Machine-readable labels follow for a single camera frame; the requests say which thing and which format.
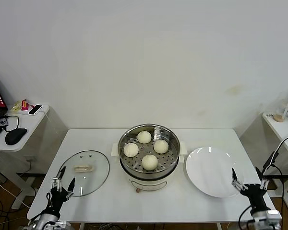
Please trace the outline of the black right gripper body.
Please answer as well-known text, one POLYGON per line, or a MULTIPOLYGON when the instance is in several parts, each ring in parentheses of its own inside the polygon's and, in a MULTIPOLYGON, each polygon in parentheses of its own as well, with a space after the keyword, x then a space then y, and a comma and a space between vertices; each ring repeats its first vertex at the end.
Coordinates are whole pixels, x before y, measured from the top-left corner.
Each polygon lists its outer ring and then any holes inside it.
POLYGON ((241 194, 246 196, 251 205, 251 211, 267 211, 269 207, 266 205, 264 195, 267 190, 260 184, 244 184, 241 194))

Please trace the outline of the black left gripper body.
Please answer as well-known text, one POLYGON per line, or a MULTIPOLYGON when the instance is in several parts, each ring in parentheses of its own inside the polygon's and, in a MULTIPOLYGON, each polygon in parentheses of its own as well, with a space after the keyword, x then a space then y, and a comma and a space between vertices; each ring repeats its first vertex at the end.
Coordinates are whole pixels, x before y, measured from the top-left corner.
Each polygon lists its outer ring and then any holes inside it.
POLYGON ((62 188, 61 191, 58 191, 57 188, 52 188, 50 192, 46 194, 47 206, 42 211, 42 214, 51 214, 54 216, 60 216, 60 210, 64 202, 68 201, 71 197, 72 192, 67 191, 62 188))

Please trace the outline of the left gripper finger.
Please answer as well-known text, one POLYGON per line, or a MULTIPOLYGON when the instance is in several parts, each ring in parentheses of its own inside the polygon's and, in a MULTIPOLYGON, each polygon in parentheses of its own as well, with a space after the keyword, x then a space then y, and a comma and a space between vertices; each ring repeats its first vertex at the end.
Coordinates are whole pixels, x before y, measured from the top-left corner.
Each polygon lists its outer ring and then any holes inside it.
POLYGON ((67 197, 71 197, 73 195, 73 190, 75 187, 75 177, 71 180, 68 189, 67 189, 67 197))
POLYGON ((63 166, 59 172, 57 173, 57 175, 53 178, 53 188, 56 188, 57 191, 61 191, 62 190, 62 178, 63 175, 65 173, 66 167, 63 166))

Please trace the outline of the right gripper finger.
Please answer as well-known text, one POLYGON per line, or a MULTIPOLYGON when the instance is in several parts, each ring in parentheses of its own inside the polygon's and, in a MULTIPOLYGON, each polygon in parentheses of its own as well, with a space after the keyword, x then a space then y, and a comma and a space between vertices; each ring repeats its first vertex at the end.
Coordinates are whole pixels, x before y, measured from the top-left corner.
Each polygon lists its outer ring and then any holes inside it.
POLYGON ((269 184, 269 180, 264 176, 264 174, 257 167, 256 167, 256 172, 257 172, 257 175, 261 181, 260 189, 267 189, 268 184, 269 184))
POLYGON ((247 187, 238 180, 238 177, 236 175, 234 168, 232 168, 232 183, 231 184, 234 186, 234 188, 237 191, 247 190, 247 187))

